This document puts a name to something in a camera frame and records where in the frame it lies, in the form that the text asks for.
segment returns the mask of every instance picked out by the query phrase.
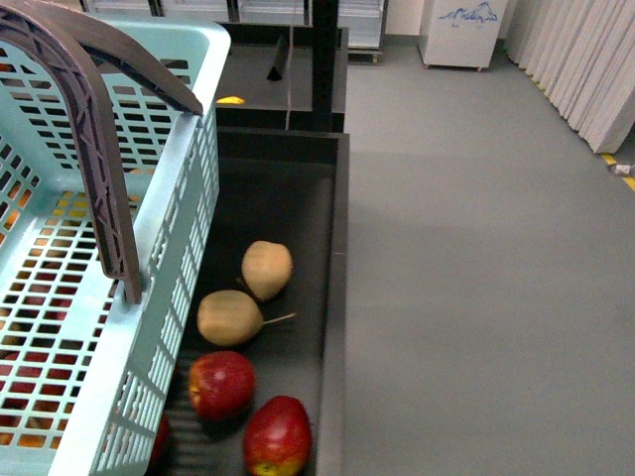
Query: black metal pole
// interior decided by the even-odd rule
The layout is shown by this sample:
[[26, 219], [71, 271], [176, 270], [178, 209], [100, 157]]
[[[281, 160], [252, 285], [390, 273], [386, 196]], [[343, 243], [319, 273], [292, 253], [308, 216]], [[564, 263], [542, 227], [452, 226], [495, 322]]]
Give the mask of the black metal pole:
[[153, 17], [163, 17], [163, 5], [161, 4], [161, 0], [148, 0], [148, 4], [150, 5], [150, 13]]
[[332, 130], [338, 7], [338, 0], [314, 0], [313, 114], [314, 130], [321, 132]]

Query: pear stem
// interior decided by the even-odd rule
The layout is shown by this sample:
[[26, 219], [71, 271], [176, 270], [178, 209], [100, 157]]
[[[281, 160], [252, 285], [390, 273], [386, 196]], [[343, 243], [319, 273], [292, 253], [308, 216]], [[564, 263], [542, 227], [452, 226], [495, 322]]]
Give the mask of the pear stem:
[[292, 312], [291, 314], [283, 315], [282, 317], [276, 317], [275, 319], [266, 320], [264, 324], [280, 322], [281, 320], [290, 319], [291, 317], [295, 317], [296, 315], [298, 315], [296, 312]]

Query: freezer logo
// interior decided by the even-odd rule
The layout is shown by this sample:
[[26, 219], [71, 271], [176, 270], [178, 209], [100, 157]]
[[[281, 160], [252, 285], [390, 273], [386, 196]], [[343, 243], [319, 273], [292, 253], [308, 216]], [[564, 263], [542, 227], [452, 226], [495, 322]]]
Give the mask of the freezer logo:
[[471, 23], [480, 27], [486, 22], [497, 22], [498, 16], [494, 13], [492, 7], [489, 6], [489, 2], [482, 2], [471, 10], [458, 8], [447, 15], [439, 17], [439, 19], [452, 20], [453, 28], [458, 28], [460, 23]]

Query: yellow floor tape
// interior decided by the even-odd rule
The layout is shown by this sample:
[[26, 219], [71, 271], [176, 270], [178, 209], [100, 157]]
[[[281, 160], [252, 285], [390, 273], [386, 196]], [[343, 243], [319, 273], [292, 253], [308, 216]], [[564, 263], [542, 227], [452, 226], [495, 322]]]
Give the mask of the yellow floor tape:
[[[611, 156], [610, 154], [602, 154], [602, 158], [604, 159], [604, 161], [606, 162], [608, 166], [617, 164], [615, 159], [613, 159], [613, 156]], [[635, 190], [635, 178], [622, 177], [622, 179], [626, 182], [626, 184], [628, 184], [628, 186], [630, 186], [633, 190]]]

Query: white curtain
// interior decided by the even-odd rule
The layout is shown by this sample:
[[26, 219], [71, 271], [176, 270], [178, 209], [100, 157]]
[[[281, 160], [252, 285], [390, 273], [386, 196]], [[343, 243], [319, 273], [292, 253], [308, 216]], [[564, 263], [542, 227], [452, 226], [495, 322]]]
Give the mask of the white curtain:
[[518, 0], [506, 47], [594, 152], [619, 149], [635, 123], [634, 0]]

